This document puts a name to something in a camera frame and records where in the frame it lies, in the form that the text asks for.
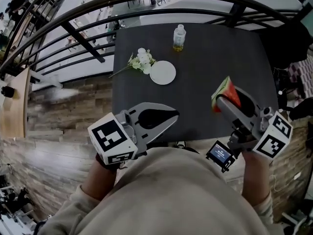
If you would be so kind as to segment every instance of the table top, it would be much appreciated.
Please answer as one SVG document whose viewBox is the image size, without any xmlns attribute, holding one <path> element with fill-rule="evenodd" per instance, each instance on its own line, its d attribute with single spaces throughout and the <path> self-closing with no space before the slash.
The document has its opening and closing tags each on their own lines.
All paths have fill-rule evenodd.
<svg viewBox="0 0 313 235">
<path fill-rule="evenodd" d="M 14 77 L 8 86 L 14 88 L 12 98 L 6 97 L 0 110 L 0 135 L 2 138 L 25 138 L 26 111 L 29 88 L 29 68 Z"/>
<path fill-rule="evenodd" d="M 168 85 L 155 84 L 134 69 L 113 77 L 114 114 L 141 102 L 162 103 L 180 112 L 175 125 L 157 141 L 189 141 L 230 136 L 231 125 L 211 110 L 211 95 L 229 75 L 235 86 L 252 95 L 261 107 L 278 109 L 268 58 L 259 35 L 222 25 L 184 23 L 186 40 L 173 50 L 176 23 L 120 29 L 117 32 L 114 72 L 124 68 L 140 47 L 177 71 Z"/>
</svg>

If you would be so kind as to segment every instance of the display screen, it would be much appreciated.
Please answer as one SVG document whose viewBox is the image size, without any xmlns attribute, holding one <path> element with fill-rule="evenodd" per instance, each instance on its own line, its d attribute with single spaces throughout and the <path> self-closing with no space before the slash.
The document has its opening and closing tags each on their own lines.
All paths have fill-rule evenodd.
<svg viewBox="0 0 313 235">
<path fill-rule="evenodd" d="M 215 144 L 210 153 L 222 163 L 224 163 L 231 156 L 231 154 L 229 154 L 224 148 L 222 148 L 218 144 Z"/>
</svg>

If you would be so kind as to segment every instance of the white plate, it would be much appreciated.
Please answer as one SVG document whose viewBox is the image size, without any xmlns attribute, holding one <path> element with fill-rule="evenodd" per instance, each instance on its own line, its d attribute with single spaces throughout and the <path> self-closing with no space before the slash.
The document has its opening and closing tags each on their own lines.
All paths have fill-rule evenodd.
<svg viewBox="0 0 313 235">
<path fill-rule="evenodd" d="M 156 84 L 169 84 L 175 79 L 175 76 L 176 69 L 170 62 L 158 61 L 151 67 L 150 77 Z"/>
</svg>

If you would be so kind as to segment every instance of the yellow liquid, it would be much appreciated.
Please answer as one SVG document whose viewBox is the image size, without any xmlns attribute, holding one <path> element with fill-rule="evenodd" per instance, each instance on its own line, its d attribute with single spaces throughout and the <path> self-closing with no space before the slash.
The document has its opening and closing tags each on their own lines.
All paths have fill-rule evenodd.
<svg viewBox="0 0 313 235">
<path fill-rule="evenodd" d="M 184 48 L 184 46 L 176 46 L 176 45 L 173 45 L 173 49 L 175 51 L 182 51 L 182 49 Z"/>
</svg>

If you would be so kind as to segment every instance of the dark table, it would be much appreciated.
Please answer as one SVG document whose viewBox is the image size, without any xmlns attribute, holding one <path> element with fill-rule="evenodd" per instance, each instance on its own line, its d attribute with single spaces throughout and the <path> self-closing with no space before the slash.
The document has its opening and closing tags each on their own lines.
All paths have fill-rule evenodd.
<svg viewBox="0 0 313 235">
<path fill-rule="evenodd" d="M 168 85 L 155 84 L 134 69 L 113 77 L 113 113 L 141 102 L 162 103 L 177 109 L 175 125 L 157 141 L 190 141 L 230 136 L 231 125 L 211 110 L 211 95 L 230 75 L 235 86 L 252 95 L 261 107 L 278 109 L 277 93 L 259 35 L 221 25 L 184 23 L 184 49 L 172 48 L 177 23 L 120 29 L 117 32 L 114 72 L 124 68 L 132 52 L 150 49 L 156 60 L 171 62 L 177 71 Z"/>
</svg>

